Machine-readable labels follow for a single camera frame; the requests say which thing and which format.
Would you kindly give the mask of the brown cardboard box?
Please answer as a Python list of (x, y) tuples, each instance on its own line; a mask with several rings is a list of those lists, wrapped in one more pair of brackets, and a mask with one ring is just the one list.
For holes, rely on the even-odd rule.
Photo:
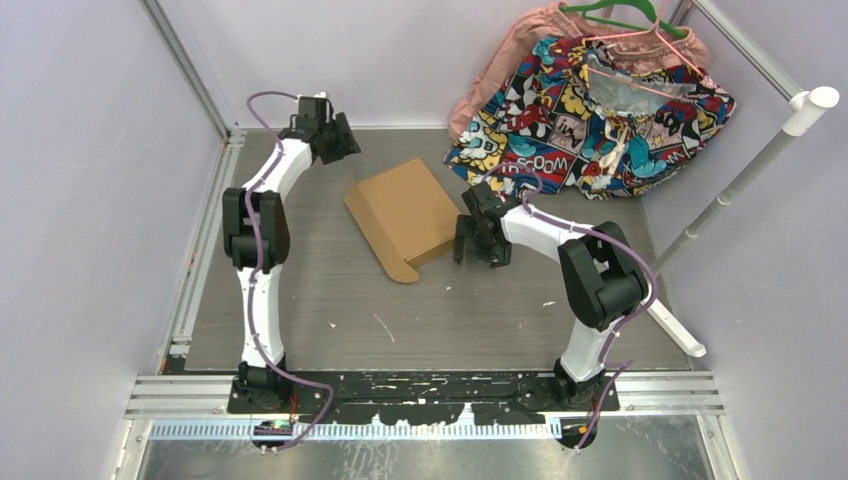
[(419, 267), (452, 251), (460, 210), (419, 157), (353, 181), (344, 203), (395, 282), (418, 282)]

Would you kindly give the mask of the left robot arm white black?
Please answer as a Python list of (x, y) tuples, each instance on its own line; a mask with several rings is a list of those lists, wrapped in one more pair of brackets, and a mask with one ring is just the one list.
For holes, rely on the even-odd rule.
[(285, 366), (279, 324), (279, 283), (291, 248), (284, 201), (315, 162), (329, 164), (361, 149), (347, 118), (334, 111), (329, 95), (296, 95), (297, 110), (274, 142), (268, 158), (240, 187), (222, 194), (222, 241), (236, 270), (245, 330), (233, 397), (269, 413), (290, 403), (294, 377)]

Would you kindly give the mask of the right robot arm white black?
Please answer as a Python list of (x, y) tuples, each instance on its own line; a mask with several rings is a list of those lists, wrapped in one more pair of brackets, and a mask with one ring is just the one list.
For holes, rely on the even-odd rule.
[(470, 256), (503, 267), (513, 247), (522, 246), (559, 265), (575, 323), (554, 363), (551, 387), (562, 407), (582, 409), (603, 381), (616, 327), (650, 296), (637, 255), (613, 222), (567, 223), (517, 199), (504, 200), (486, 185), (470, 187), (461, 198), (468, 211), (457, 218), (455, 262)]

